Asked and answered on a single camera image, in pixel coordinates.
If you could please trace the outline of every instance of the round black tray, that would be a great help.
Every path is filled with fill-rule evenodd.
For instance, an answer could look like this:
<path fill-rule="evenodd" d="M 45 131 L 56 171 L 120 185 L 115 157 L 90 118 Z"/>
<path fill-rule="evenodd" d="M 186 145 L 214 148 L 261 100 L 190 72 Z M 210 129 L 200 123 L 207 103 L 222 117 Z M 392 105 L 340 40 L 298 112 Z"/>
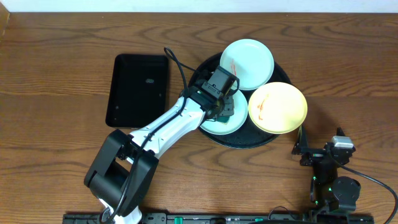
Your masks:
<path fill-rule="evenodd" d="M 201 72 L 202 70 L 208 70 L 209 72 L 214 72 L 217 66 L 220 64 L 220 58 L 222 53 L 218 53 L 205 62 L 203 62 L 197 70 Z M 194 73 L 189 81 L 189 86 L 192 86 L 197 79 L 204 78 L 201 77 L 201 73 Z M 267 83 L 270 82 L 284 82 L 289 83 L 290 79 L 283 71 L 283 69 L 275 62 L 274 72 L 272 73 L 271 78 Z M 249 102 L 250 96 L 254 93 L 254 90 L 241 90 L 243 95 L 246 97 L 246 100 Z M 199 130 L 211 140 L 221 144 L 223 146 L 232 147 L 236 149 L 250 149 L 258 146 L 265 145 L 272 140 L 274 140 L 278 134 L 267 133 L 261 129 L 259 129 L 250 119 L 249 115 L 247 116 L 244 124 L 236 131 L 231 134 L 217 135 L 211 134 L 203 130 L 199 127 Z"/>

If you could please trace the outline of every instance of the green connector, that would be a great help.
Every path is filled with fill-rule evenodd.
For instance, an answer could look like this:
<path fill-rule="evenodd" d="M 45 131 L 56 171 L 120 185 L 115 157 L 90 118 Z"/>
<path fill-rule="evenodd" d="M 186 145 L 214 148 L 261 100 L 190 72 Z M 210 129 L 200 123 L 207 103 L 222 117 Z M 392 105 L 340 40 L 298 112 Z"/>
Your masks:
<path fill-rule="evenodd" d="M 175 217 L 174 224 L 182 224 L 182 217 Z"/>

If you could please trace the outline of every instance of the wooden table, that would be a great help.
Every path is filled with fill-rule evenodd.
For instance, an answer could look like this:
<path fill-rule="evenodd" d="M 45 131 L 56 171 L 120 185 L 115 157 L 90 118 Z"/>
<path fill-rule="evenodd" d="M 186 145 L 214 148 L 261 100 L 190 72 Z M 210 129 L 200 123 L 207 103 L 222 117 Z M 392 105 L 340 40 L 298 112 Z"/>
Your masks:
<path fill-rule="evenodd" d="M 398 15 L 13 13 L 0 43 L 0 223 L 103 209 L 83 178 L 113 130 L 104 119 L 115 56 L 169 46 L 196 67 L 243 38 L 265 43 L 307 97 L 311 146 L 341 126 L 357 148 L 348 166 L 398 190 Z M 169 106 L 182 88 L 173 63 Z M 303 212 L 312 168 L 290 155 L 296 134 L 237 150 L 193 131 L 162 156 L 142 208 Z M 389 216 L 387 190 L 340 175 L 362 185 L 357 212 Z"/>

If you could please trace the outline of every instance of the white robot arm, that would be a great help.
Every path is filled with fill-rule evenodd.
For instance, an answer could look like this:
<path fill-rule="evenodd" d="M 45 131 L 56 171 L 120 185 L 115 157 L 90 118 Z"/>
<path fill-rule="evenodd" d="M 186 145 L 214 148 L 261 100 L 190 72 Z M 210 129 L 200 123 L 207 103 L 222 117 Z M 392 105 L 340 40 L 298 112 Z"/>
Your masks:
<path fill-rule="evenodd" d="M 198 80 L 184 91 L 176 104 L 147 126 L 125 135 L 112 132 L 105 140 L 85 177 L 85 185 L 107 208 L 103 223 L 136 224 L 142 218 L 138 209 L 144 198 L 159 158 L 175 142 L 202 124 L 226 114 L 223 105 L 231 100 L 229 92 L 238 78 L 220 66 L 209 80 Z M 128 172 L 115 158 L 127 159 L 132 165 Z"/>

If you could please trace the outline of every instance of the plate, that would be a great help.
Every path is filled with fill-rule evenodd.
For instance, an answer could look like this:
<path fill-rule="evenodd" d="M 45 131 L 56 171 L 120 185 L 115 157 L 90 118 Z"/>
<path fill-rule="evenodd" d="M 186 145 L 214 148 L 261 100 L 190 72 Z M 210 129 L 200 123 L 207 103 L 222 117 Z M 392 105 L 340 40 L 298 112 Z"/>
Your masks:
<path fill-rule="evenodd" d="M 267 83 L 251 95 L 249 115 L 261 130 L 284 134 L 304 122 L 307 101 L 300 90 L 288 83 Z"/>
<path fill-rule="evenodd" d="M 240 90 L 232 97 L 234 100 L 234 115 L 230 116 L 226 123 L 205 121 L 200 126 L 203 130 L 211 134 L 229 134 L 238 130 L 243 125 L 248 116 L 248 102 Z"/>
<path fill-rule="evenodd" d="M 211 72 L 214 72 L 217 66 L 220 65 L 221 53 L 211 56 L 207 60 L 205 60 L 199 67 L 198 71 L 209 71 L 209 73 L 198 73 L 195 72 L 188 86 L 192 86 L 198 79 L 208 80 L 211 77 Z M 284 72 L 284 70 L 275 62 L 274 72 L 268 82 L 286 82 L 290 83 L 291 81 Z M 246 97 L 246 101 L 249 101 L 250 96 L 253 94 L 254 90 L 242 91 L 243 95 Z M 207 131 L 203 130 L 203 128 L 199 127 L 199 131 L 204 134 L 206 137 L 211 139 L 214 142 L 217 142 L 220 145 L 231 147 L 235 149 L 250 149 L 254 147 L 259 147 L 265 145 L 275 138 L 277 138 L 278 134 L 267 133 L 261 129 L 259 129 L 247 116 L 244 124 L 236 131 L 229 134 L 211 134 Z"/>
<path fill-rule="evenodd" d="M 270 79 L 274 71 L 274 58 L 263 43 L 242 39 L 227 46 L 220 66 L 239 78 L 240 90 L 254 90 Z"/>

